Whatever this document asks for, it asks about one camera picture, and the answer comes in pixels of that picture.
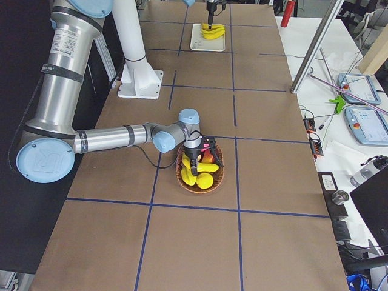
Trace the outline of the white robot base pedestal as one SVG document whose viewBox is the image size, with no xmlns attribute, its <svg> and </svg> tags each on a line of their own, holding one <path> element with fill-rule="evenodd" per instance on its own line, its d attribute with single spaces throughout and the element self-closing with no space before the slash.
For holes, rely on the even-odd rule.
<svg viewBox="0 0 388 291">
<path fill-rule="evenodd" d="M 147 61 L 136 2 L 115 0 L 112 14 L 125 58 L 118 96 L 157 99 L 163 72 Z"/>
</svg>

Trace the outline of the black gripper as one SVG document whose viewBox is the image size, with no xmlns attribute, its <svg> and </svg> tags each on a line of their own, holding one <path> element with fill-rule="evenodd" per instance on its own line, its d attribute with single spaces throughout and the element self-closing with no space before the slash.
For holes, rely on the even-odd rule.
<svg viewBox="0 0 388 291">
<path fill-rule="evenodd" d="M 190 159 L 190 170 L 193 176 L 198 176 L 198 156 L 201 155 L 201 133 L 192 133 L 184 142 L 184 153 Z"/>
<path fill-rule="evenodd" d="M 217 11 L 218 6 L 221 5 L 221 11 L 223 12 L 226 9 L 225 0 L 206 0 L 206 9 L 208 11 L 207 25 L 208 29 L 212 28 L 213 24 L 213 15 Z"/>
</svg>

